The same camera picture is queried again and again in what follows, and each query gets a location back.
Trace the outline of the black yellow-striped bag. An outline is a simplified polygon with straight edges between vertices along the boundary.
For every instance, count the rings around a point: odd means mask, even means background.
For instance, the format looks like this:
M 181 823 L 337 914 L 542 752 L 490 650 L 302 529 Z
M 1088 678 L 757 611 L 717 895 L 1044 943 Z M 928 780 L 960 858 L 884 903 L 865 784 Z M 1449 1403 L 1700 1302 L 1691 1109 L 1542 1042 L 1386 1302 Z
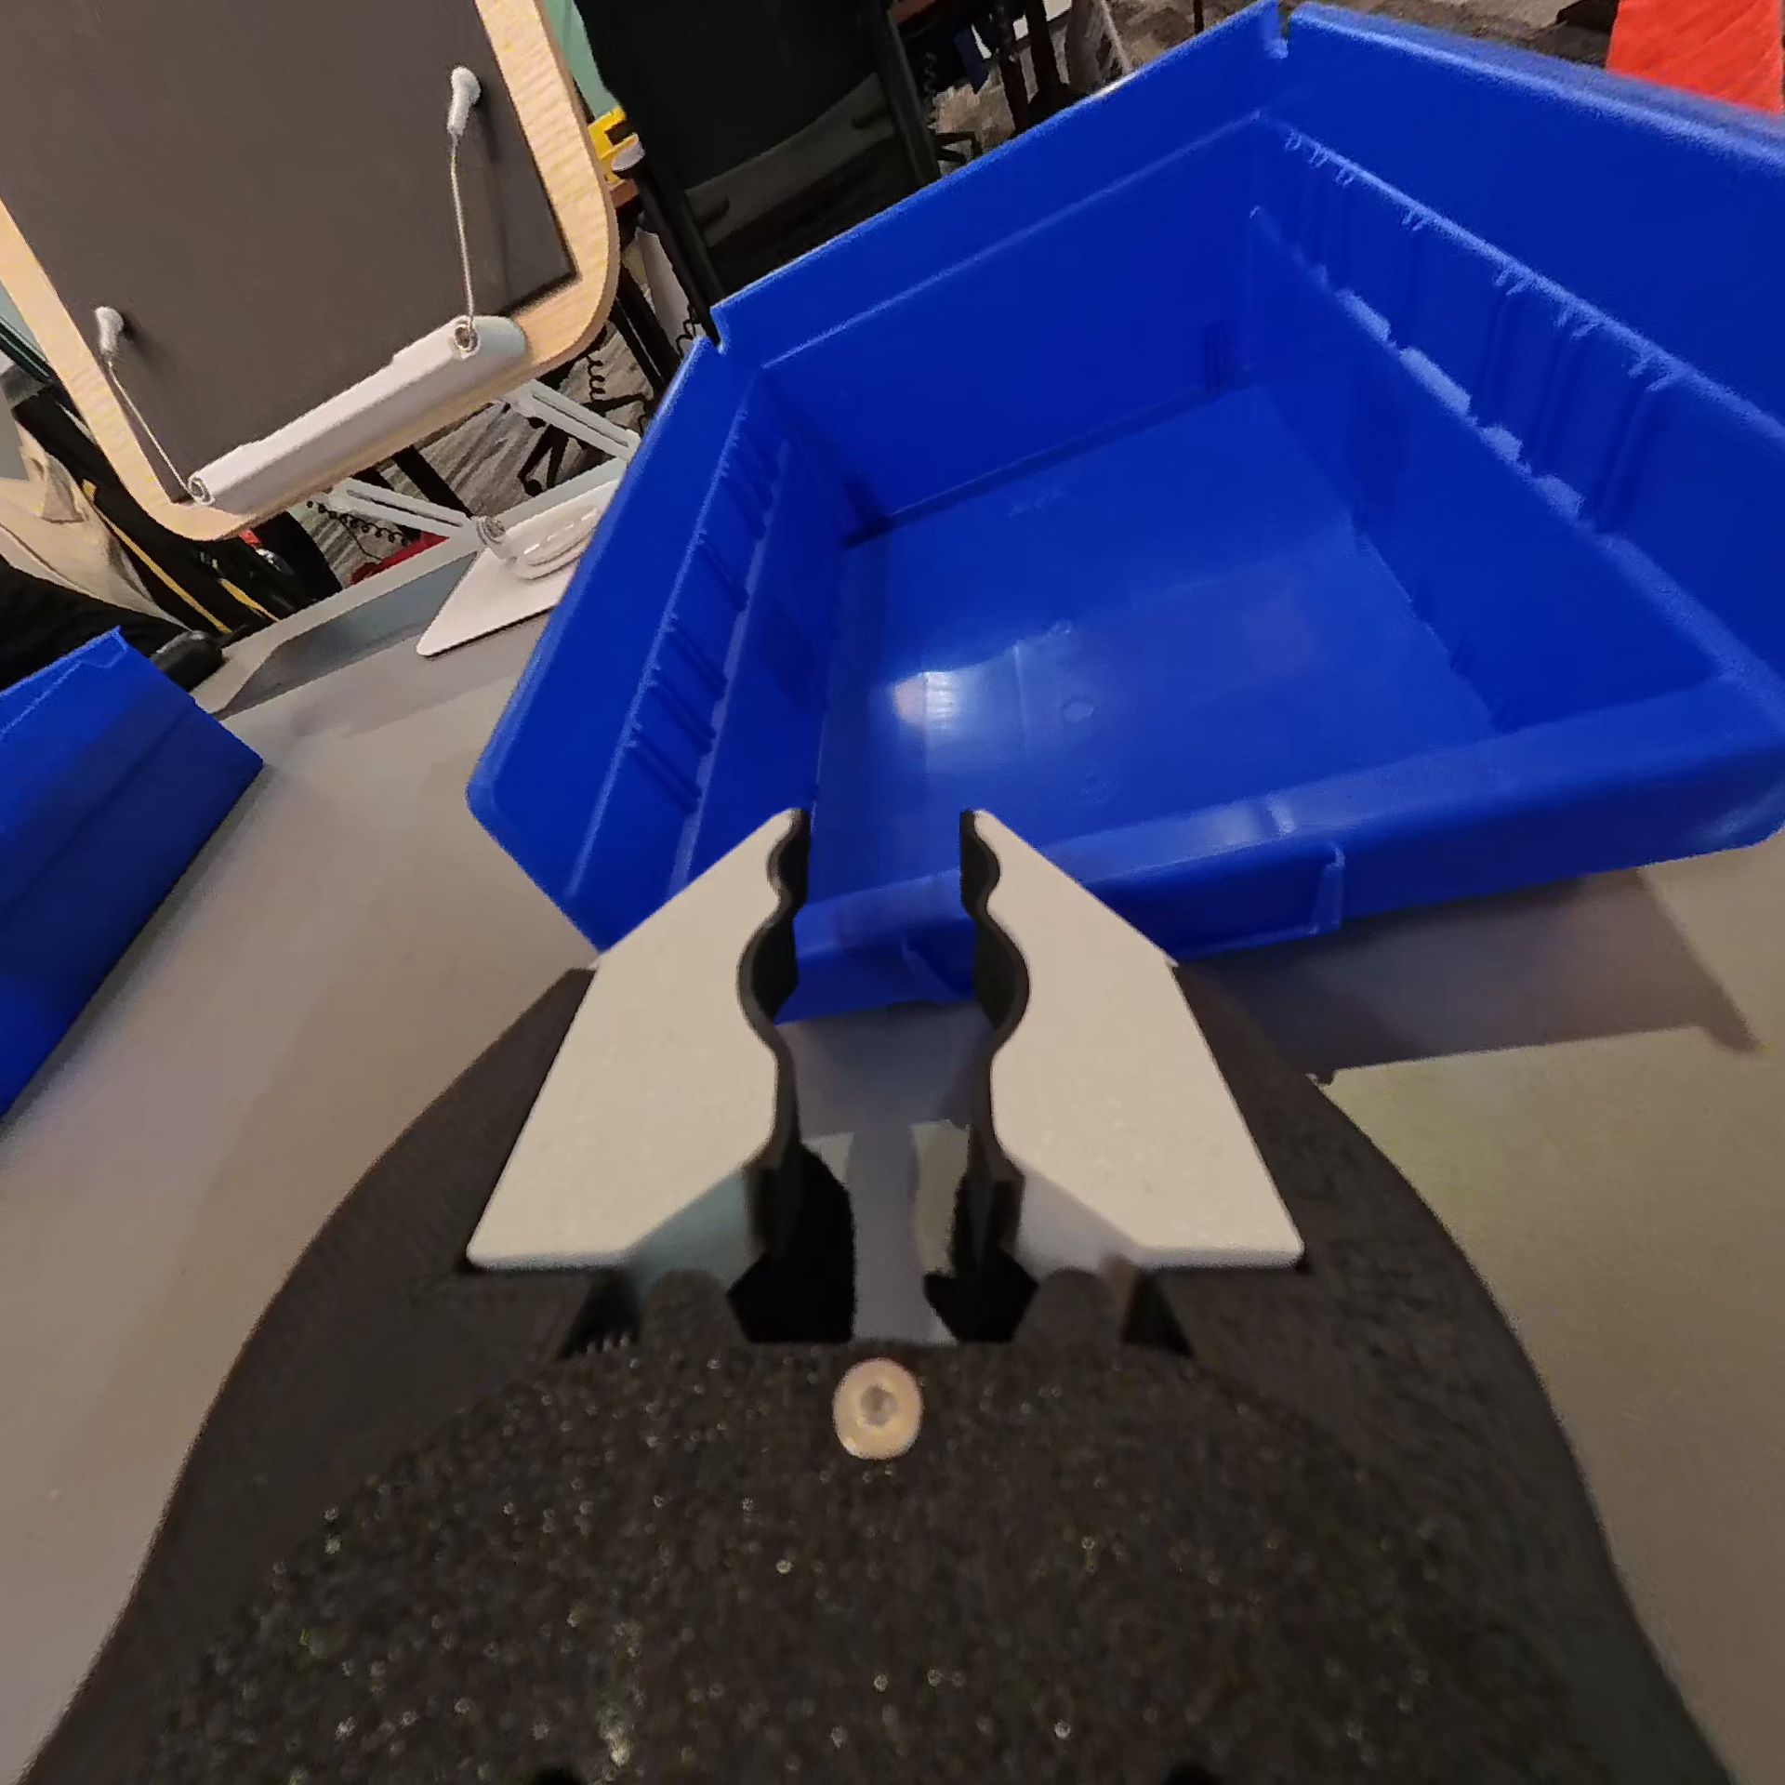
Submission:
M 88 592 L 40 581 L 3 557 L 4 687 L 110 633 L 146 659 L 187 635 L 226 646 L 343 592 L 300 523 L 261 527 L 248 542 L 192 542 L 114 482 L 75 475 L 56 458 L 42 464 L 62 503 L 81 512 Z

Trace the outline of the orange cloth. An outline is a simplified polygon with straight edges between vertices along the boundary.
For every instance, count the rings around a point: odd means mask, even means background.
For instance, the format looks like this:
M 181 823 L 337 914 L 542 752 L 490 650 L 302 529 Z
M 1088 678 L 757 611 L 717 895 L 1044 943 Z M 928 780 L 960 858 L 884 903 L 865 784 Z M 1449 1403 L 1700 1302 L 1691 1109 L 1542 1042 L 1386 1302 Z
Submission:
M 1780 118 L 1780 3 L 1620 3 L 1605 68 Z

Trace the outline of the beige bag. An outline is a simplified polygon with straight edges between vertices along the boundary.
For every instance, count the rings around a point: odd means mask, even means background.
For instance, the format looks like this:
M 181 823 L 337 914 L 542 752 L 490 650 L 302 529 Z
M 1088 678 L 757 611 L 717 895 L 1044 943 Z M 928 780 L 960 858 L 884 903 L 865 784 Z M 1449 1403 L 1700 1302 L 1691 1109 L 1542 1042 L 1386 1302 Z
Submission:
M 25 447 L 12 414 L 3 419 L 3 559 L 12 570 L 88 594 L 82 516 L 47 479 L 42 458 Z

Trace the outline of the black office chair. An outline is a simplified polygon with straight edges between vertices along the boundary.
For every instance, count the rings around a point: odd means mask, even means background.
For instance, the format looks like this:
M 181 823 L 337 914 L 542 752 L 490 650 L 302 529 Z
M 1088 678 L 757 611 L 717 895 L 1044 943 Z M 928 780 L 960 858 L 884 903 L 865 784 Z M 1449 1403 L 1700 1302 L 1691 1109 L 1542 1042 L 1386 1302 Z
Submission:
M 711 309 L 942 177 L 884 3 L 581 3 L 642 194 Z

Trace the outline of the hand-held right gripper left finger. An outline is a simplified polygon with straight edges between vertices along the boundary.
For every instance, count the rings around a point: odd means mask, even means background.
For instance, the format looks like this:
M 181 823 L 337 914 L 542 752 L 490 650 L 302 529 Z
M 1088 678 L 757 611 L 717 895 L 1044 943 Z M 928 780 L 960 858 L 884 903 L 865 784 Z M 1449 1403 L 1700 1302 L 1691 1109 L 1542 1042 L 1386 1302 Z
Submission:
M 683 1273 L 759 1343 L 856 1325 L 856 1224 L 804 1142 L 778 1027 L 798 986 L 811 819 L 770 815 L 598 958 L 466 1252 L 480 1273 Z

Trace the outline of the blue plastic storage bin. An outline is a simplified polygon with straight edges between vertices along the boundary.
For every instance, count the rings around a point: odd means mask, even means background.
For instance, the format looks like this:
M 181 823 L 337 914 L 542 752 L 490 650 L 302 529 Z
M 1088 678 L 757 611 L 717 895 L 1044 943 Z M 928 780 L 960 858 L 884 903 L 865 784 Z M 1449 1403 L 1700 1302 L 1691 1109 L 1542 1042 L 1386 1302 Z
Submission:
M 118 631 L 4 691 L 4 1111 L 261 771 Z
M 1782 120 L 1321 6 L 724 302 L 467 785 L 609 949 L 811 821 L 791 1016 L 988 811 L 1174 960 L 1784 811 Z

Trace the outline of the wood-rimmed dark board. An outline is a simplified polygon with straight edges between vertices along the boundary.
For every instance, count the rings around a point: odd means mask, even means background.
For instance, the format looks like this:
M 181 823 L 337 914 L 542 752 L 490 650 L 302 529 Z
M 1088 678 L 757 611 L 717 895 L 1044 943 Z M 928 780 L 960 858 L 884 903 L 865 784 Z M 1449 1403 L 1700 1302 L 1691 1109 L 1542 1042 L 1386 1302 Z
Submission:
M 213 544 L 510 399 L 614 309 L 545 4 L 4 4 L 4 291 Z

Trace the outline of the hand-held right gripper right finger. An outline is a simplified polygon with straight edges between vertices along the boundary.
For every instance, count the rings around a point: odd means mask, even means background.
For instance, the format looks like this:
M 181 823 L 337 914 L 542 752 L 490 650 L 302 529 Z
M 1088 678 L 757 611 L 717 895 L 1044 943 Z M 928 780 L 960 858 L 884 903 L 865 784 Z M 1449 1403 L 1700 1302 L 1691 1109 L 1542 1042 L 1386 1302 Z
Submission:
M 927 1300 L 949 1338 L 1007 1343 L 1062 1274 L 1126 1319 L 1180 1271 L 1295 1273 L 1306 1241 L 1172 958 L 990 811 L 958 826 L 973 997 L 949 1263 Z

